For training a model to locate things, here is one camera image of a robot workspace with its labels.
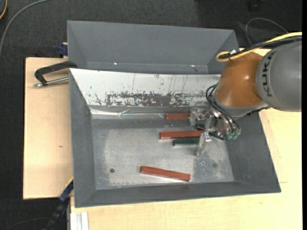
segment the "cable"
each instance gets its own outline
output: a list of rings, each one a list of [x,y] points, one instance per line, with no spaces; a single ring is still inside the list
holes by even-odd
[[[275,37],[275,38],[273,38],[271,40],[268,40],[266,42],[261,43],[261,44],[263,44],[262,46],[255,45],[255,46],[251,47],[252,49],[249,49],[249,50],[243,49],[243,50],[241,50],[239,52],[236,52],[234,54],[232,54],[229,51],[223,51],[223,52],[217,54],[215,59],[216,59],[216,61],[219,61],[219,62],[234,60],[234,59],[239,58],[239,57],[241,57],[243,55],[246,55],[246,54],[248,54],[250,52],[253,52],[256,49],[259,49],[259,48],[263,47],[267,43],[275,42],[275,41],[276,42],[277,41],[281,42],[283,39],[290,38],[290,37],[295,37],[295,36],[302,36],[302,32],[284,34],[284,35]]]
[[[284,38],[284,39],[280,39],[280,40],[276,40],[276,41],[267,41],[267,42],[261,42],[261,43],[257,43],[255,45],[253,45],[252,47],[249,47],[247,49],[242,49],[238,52],[235,53],[228,53],[228,54],[219,54],[219,60],[225,59],[228,60],[229,57],[231,57],[231,59],[235,59],[235,56],[242,56],[245,55],[247,53],[250,53],[260,47],[272,47],[272,46],[276,46],[279,44],[286,44],[286,43],[290,43],[290,42],[296,42],[296,41],[300,41],[302,40],[302,37],[297,37],[297,38]]]
[[[262,20],[262,21],[268,21],[268,22],[271,22],[273,23],[274,25],[278,26],[279,28],[281,28],[283,31],[285,31],[286,33],[289,33],[286,29],[284,29],[281,25],[277,24],[276,22],[274,21],[271,21],[269,19],[265,19],[265,18],[261,18],[261,17],[257,17],[257,18],[253,18],[251,20],[249,20],[249,22],[247,22],[247,24],[245,25],[245,35],[246,35],[246,38],[249,42],[250,45],[252,45],[250,39],[249,39],[249,36],[248,36],[248,25],[252,22],[252,21],[259,21],[259,20]]]
[[[48,217],[40,217],[40,218],[34,218],[34,219],[30,219],[30,220],[24,220],[24,221],[21,221],[21,222],[18,222],[16,224],[14,224],[14,225],[11,225],[9,227],[6,227],[4,230],[10,229],[12,227],[18,226],[18,225],[26,223],[26,222],[31,222],[31,221],[36,221],[36,220],[43,220],[43,219],[49,219],[49,218]]]
[[[47,1],[52,1],[52,0],[40,0],[40,1],[37,1],[37,2],[34,2],[34,3],[31,3],[29,5],[27,5],[26,7],[24,7],[23,9],[19,10],[13,17],[12,19],[10,20],[10,22],[8,23],[8,25],[6,26],[5,30],[4,30],[4,33],[3,33],[3,36],[2,36],[2,39],[1,39],[1,42],[0,42],[0,59],[1,59],[1,53],[2,53],[2,48],[3,48],[3,43],[4,43],[4,39],[5,39],[5,36],[7,34],[7,31],[10,27],[10,25],[12,24],[12,22],[15,20],[15,18],[21,14],[23,11],[27,10],[28,8],[34,6],[34,5],[37,5],[37,4],[40,4],[40,3],[43,3],[43,2],[47,2]]]
[[[216,89],[217,84],[214,84],[212,86],[210,86],[207,91],[206,91],[206,99],[207,102],[209,104],[209,106],[213,109],[215,109],[216,111],[218,111],[221,114],[221,117],[226,119],[230,129],[231,129],[231,134],[227,135],[228,139],[236,139],[238,134],[241,133],[241,127],[239,126],[239,124],[237,123],[237,121],[235,120],[235,118],[230,115],[227,111],[225,111],[224,109],[222,109],[221,107],[219,107],[215,101],[212,100],[213,98],[213,92]]]

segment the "black carpet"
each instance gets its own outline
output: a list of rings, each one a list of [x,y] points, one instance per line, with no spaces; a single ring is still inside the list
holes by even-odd
[[[8,0],[0,37],[11,18],[38,0]],[[263,0],[251,13],[248,0],[56,0],[27,9],[11,24],[0,58],[0,229],[40,230],[57,206],[56,199],[22,200],[24,71],[28,56],[60,57],[67,41],[66,21],[104,21],[233,29],[239,45],[302,30],[302,0]],[[65,219],[58,229],[65,229]]]

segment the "red wooden stick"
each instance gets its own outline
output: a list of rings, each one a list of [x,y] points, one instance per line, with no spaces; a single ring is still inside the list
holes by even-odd
[[[172,119],[188,119],[190,117],[190,113],[167,113],[165,114],[165,120]]]
[[[176,172],[176,171],[168,171],[168,170],[158,169],[158,168],[149,167],[149,166],[142,166],[140,173],[148,174],[148,175],[155,175],[155,176],[160,176],[160,177],[166,177],[166,178],[172,178],[172,179],[177,179],[177,180],[181,180],[185,182],[188,182],[191,179],[190,174]]]
[[[197,138],[203,130],[164,131],[159,133],[160,139]]]

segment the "black cable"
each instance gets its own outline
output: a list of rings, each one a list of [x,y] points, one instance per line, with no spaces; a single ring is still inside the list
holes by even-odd
[[[284,29],[281,25],[279,25],[278,23],[276,23],[276,22],[274,22],[274,21],[271,21],[271,20],[269,20],[269,19],[265,19],[265,18],[261,18],[261,17],[256,17],[256,18],[253,18],[253,19],[251,19],[251,20],[249,20],[248,22],[247,22],[247,24],[245,25],[245,36],[246,36],[246,38],[247,38],[247,40],[248,40],[248,43],[250,44],[250,45],[252,45],[252,43],[251,43],[251,41],[250,41],[250,39],[249,39],[249,36],[248,36],[248,26],[249,26],[249,24],[252,22],[252,21],[268,21],[268,22],[271,22],[271,23],[273,23],[274,25],[276,25],[276,26],[278,26],[279,28],[281,28],[283,31],[285,31],[286,33],[288,33],[288,31],[286,30],[286,29]]]
[[[215,109],[216,111],[221,113],[221,116],[228,121],[232,134],[236,133],[233,124],[236,126],[236,129],[239,132],[241,128],[240,128],[239,124],[236,122],[235,118],[232,115],[230,115],[227,111],[225,111],[223,108],[217,106],[216,103],[210,99],[210,97],[212,98],[212,96],[213,96],[213,92],[216,89],[216,86],[217,86],[217,84],[214,84],[214,85],[210,86],[206,91],[206,99],[208,101],[208,104],[210,105],[210,107],[212,107],[213,109]]]
[[[10,25],[12,24],[12,22],[15,20],[15,18],[21,14],[23,11],[27,10],[28,8],[34,6],[34,5],[37,5],[37,4],[40,4],[40,3],[43,3],[43,2],[47,2],[47,1],[52,1],[52,0],[40,0],[40,1],[37,1],[37,2],[34,2],[34,3],[31,3],[27,6],[25,6],[23,9],[19,10],[13,17],[12,19],[10,20],[10,22],[8,23],[8,25],[6,26],[5,30],[4,30],[4,33],[3,33],[3,36],[2,36],[2,39],[1,39],[1,42],[0,42],[0,59],[1,59],[1,53],[2,53],[2,49],[3,49],[3,43],[4,43],[4,39],[5,39],[5,36],[7,34],[7,31],[10,27]]]
[[[228,53],[228,54],[220,55],[219,59],[226,59],[226,58],[229,58],[229,57],[237,56],[237,55],[240,55],[240,54],[245,53],[247,51],[251,51],[255,48],[259,48],[259,47],[271,47],[271,46],[276,46],[277,44],[287,44],[287,43],[296,42],[296,41],[300,41],[300,40],[302,40],[302,37],[296,36],[296,37],[292,37],[292,38],[283,38],[283,39],[271,41],[271,42],[260,42],[260,43],[254,44],[253,46],[251,46],[249,48],[242,49],[242,50],[240,50],[236,53],[233,53],[233,54]]]

